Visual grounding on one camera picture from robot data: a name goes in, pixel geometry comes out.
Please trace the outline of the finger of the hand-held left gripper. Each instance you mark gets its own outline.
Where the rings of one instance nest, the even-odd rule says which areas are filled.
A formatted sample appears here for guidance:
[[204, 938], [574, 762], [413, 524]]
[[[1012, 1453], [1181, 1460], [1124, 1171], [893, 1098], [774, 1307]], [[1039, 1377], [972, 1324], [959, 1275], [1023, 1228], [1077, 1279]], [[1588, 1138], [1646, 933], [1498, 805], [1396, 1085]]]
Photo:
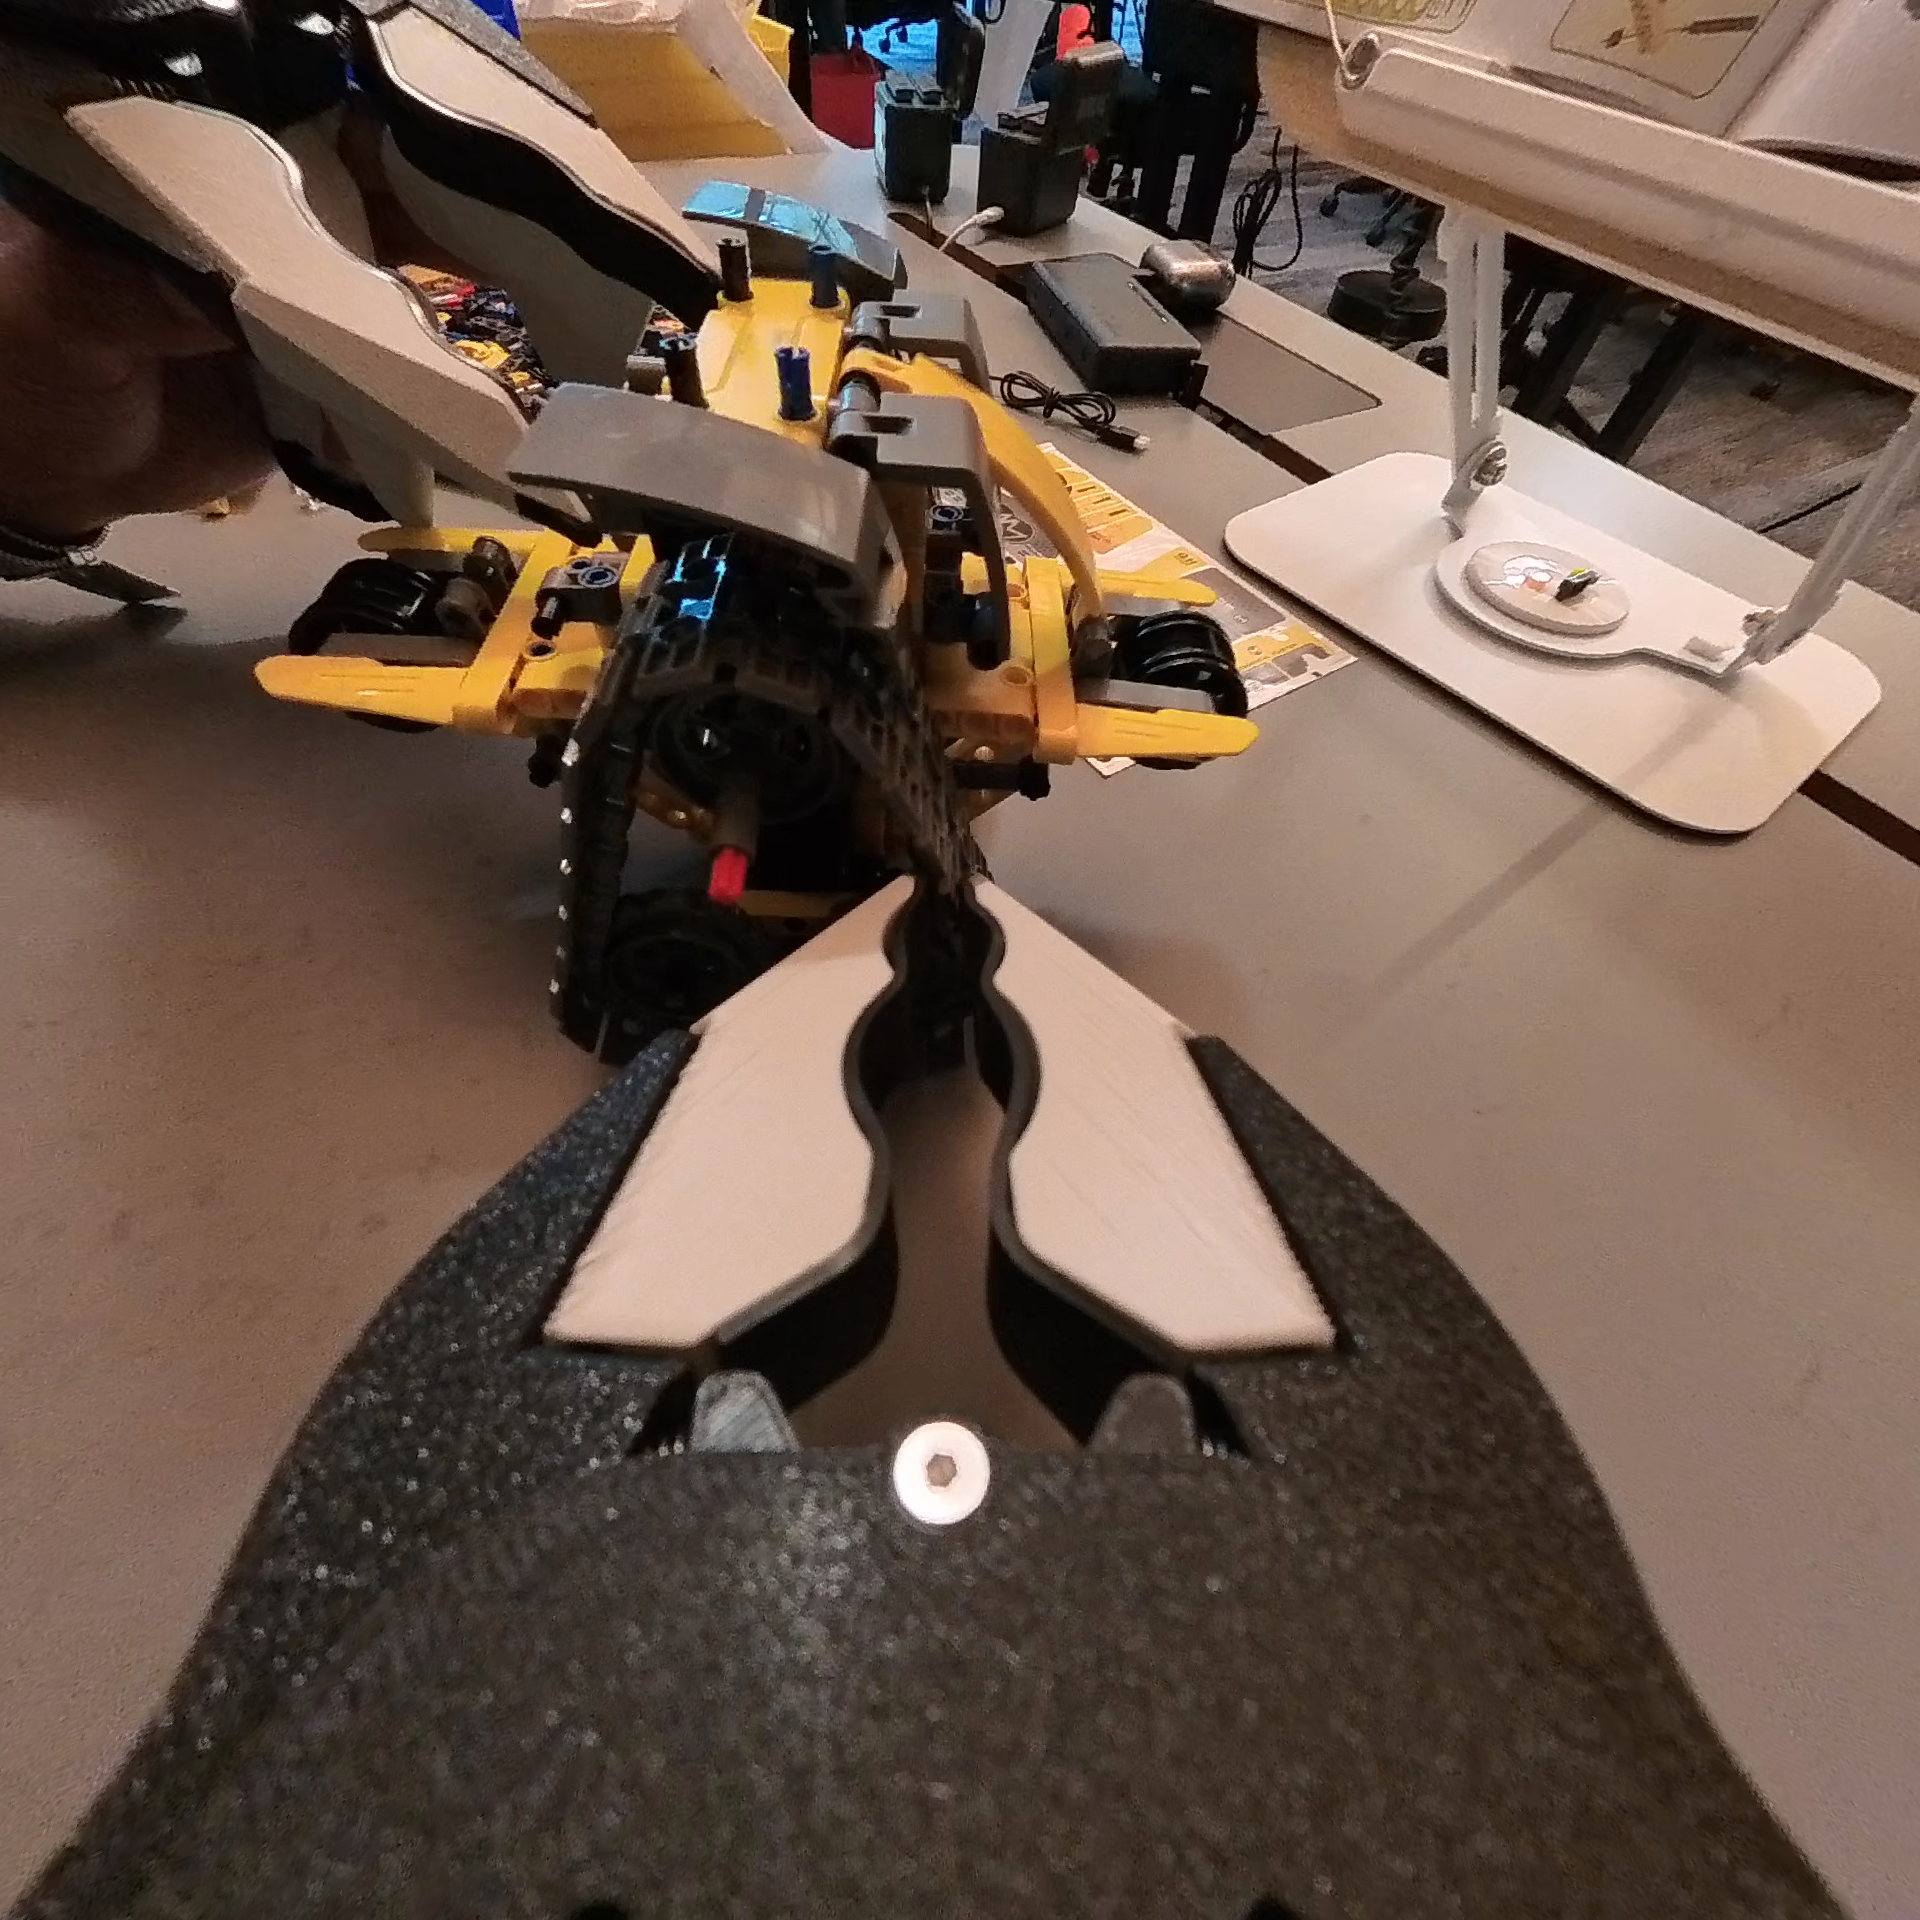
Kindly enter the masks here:
[[68, 107], [66, 126], [222, 275], [270, 419], [393, 522], [427, 522], [447, 483], [510, 513], [515, 399], [471, 367], [391, 271], [337, 238], [270, 133], [156, 99]]
[[554, 382], [620, 389], [657, 311], [713, 311], [713, 243], [478, 6], [371, 6], [369, 97], [405, 217], [515, 302]]

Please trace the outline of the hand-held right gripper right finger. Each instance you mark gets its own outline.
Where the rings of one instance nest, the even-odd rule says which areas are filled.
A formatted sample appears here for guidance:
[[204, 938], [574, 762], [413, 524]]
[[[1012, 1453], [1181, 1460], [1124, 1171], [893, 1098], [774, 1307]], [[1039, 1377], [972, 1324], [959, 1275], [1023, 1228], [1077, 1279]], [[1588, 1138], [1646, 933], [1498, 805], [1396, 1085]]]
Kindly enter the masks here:
[[970, 922], [998, 1354], [1089, 1450], [1245, 1452], [1210, 1367], [1325, 1354], [1337, 1331], [1198, 1036], [996, 883]]

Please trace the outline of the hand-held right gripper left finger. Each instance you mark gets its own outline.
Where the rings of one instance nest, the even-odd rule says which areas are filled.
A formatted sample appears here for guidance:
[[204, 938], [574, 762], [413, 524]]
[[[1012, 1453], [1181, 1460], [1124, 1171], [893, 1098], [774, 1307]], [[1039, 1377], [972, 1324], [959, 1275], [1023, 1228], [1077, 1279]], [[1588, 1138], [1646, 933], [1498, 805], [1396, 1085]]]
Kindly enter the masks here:
[[692, 1026], [545, 1342], [756, 1372], [787, 1405], [874, 1354], [897, 1257], [859, 1052], [900, 995], [916, 891], [887, 883]]

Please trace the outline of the yellow toy brick vehicle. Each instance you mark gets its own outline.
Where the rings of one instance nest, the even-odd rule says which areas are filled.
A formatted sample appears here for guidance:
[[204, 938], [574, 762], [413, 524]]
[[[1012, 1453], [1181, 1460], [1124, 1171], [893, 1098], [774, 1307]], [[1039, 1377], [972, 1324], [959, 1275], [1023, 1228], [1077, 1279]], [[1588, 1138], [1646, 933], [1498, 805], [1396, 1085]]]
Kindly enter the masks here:
[[[859, 231], [756, 204], [715, 185], [687, 205], [717, 214], [721, 294], [694, 341], [663, 343], [659, 393], [561, 386], [533, 422], [533, 485], [577, 493], [587, 539], [369, 535], [259, 684], [405, 733], [526, 738], [530, 780], [562, 805], [572, 731], [638, 591], [733, 573], [907, 650], [974, 839], [985, 810], [1043, 801], [1077, 762], [1243, 754], [1257, 727], [1226, 633], [1178, 604], [1111, 605], [970, 303], [911, 298], [897, 252], [859, 279]], [[605, 1065], [692, 1028], [902, 874], [858, 833], [828, 715], [737, 689], [634, 715]]]

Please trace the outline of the person's left hand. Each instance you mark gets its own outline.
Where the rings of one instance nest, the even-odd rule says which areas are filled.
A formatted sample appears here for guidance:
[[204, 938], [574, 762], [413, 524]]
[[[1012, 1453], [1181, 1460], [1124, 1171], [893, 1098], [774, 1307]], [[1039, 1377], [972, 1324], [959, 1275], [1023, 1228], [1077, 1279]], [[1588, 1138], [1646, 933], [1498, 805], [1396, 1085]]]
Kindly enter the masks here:
[[2, 522], [51, 547], [276, 470], [249, 351], [150, 266], [2, 212]]

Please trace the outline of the yellow storage bin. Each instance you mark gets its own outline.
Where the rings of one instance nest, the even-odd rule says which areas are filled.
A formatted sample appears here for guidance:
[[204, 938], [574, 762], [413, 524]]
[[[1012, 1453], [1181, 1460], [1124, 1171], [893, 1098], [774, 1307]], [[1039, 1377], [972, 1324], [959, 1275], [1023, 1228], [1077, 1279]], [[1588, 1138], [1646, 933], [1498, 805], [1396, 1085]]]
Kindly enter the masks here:
[[706, 159], [692, 133], [715, 91], [682, 38], [683, 4], [517, 2], [519, 36], [631, 159]]

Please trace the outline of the pile of loose toy bricks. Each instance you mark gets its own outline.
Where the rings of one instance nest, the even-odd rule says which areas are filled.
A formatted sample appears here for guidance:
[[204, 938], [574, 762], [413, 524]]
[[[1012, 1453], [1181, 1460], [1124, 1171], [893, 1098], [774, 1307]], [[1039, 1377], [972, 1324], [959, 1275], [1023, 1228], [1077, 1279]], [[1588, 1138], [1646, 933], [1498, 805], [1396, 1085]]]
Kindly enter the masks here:
[[445, 345], [500, 385], [527, 419], [567, 385], [626, 391], [638, 377], [641, 393], [659, 393], [663, 345], [697, 338], [647, 294], [614, 289], [607, 303], [598, 302], [593, 275], [586, 293], [538, 286], [526, 300], [417, 262], [401, 266], [398, 277], [421, 298]]

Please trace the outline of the clear plastic bag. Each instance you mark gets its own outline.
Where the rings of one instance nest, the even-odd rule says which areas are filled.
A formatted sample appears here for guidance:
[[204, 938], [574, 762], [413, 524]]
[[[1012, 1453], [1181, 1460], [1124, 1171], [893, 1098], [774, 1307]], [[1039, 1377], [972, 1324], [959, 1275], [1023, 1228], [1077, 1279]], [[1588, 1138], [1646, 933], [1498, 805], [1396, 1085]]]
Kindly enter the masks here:
[[694, 119], [692, 158], [772, 158], [830, 150], [794, 99], [787, 66], [794, 31], [755, 2], [686, 2], [678, 35], [711, 78], [715, 100]]

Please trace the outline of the grey wristband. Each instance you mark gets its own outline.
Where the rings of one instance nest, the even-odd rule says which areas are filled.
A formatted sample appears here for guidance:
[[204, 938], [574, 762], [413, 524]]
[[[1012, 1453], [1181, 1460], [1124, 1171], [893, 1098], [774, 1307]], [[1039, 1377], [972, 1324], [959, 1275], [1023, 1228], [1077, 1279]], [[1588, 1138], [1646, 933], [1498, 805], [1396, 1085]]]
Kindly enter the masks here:
[[2, 583], [61, 586], [119, 609], [161, 609], [175, 601], [175, 588], [143, 578], [100, 557], [106, 530], [79, 539], [51, 539], [2, 524]]

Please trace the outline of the black power adapter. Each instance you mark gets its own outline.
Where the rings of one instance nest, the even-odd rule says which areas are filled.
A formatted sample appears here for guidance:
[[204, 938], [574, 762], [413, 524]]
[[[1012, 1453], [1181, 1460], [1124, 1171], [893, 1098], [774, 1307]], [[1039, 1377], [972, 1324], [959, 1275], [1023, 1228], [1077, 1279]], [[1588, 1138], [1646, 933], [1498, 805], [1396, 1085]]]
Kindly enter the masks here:
[[942, 205], [951, 187], [956, 99], [947, 86], [887, 75], [874, 97], [874, 159], [889, 201]]
[[975, 143], [975, 205], [996, 210], [1003, 236], [1065, 223], [1081, 197], [1089, 153], [1111, 131], [1126, 57], [1115, 42], [1091, 42], [1043, 69], [1043, 97], [1003, 113]]

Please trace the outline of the yellow grey sticker sheet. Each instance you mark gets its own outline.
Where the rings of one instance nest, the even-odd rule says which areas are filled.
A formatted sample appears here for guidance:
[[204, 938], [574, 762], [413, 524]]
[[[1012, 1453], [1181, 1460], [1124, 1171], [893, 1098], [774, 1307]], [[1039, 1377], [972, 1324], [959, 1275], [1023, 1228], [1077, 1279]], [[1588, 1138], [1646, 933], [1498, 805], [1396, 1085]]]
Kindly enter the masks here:
[[1111, 605], [1178, 604], [1213, 618], [1233, 645], [1251, 714], [1355, 660], [1342, 642], [1282, 610], [1270, 590], [1252, 588], [1065, 447], [1044, 438], [1039, 454], [1063, 478]]

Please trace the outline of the black flat rectangular device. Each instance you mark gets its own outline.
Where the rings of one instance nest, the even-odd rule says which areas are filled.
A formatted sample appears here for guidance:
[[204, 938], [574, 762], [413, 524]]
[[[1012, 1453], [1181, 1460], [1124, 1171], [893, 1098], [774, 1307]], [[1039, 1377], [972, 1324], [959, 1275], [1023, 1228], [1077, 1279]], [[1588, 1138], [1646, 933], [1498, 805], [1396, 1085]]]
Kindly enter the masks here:
[[1205, 389], [1202, 345], [1117, 255], [1030, 261], [1023, 303], [1089, 393], [1195, 399]]

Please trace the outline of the white book stand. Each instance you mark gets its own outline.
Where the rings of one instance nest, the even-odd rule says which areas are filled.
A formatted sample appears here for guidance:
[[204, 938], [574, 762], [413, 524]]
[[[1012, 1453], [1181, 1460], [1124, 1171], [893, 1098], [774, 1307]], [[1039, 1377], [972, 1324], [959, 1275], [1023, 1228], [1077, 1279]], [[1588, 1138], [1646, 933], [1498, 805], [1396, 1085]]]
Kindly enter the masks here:
[[1915, 479], [1915, 404], [1780, 605], [1717, 588], [1509, 475], [1506, 243], [1915, 393], [1915, 174], [1239, 12], [1261, 23], [1299, 140], [1443, 214], [1449, 441], [1446, 457], [1386, 453], [1242, 513], [1229, 555], [1653, 820], [1757, 830], [1881, 699], [1819, 626]]

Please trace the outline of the grey earbud case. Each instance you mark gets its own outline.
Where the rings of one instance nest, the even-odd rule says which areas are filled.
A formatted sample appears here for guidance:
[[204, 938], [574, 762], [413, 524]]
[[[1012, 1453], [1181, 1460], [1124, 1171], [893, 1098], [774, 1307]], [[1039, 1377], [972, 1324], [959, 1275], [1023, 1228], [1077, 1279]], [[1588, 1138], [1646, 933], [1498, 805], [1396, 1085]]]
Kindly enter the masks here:
[[1239, 282], [1229, 255], [1191, 238], [1158, 238], [1147, 245], [1138, 259], [1138, 275], [1147, 293], [1181, 323], [1211, 323]]

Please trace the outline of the open instruction booklet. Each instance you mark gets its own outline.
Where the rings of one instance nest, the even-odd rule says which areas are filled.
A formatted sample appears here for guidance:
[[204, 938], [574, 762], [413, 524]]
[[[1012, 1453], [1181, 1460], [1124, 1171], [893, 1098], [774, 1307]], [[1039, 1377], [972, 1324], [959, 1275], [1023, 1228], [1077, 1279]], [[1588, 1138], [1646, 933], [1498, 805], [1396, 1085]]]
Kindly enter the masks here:
[[1278, 2], [1252, 13], [1777, 153], [1898, 175], [1918, 164], [1915, 2]]

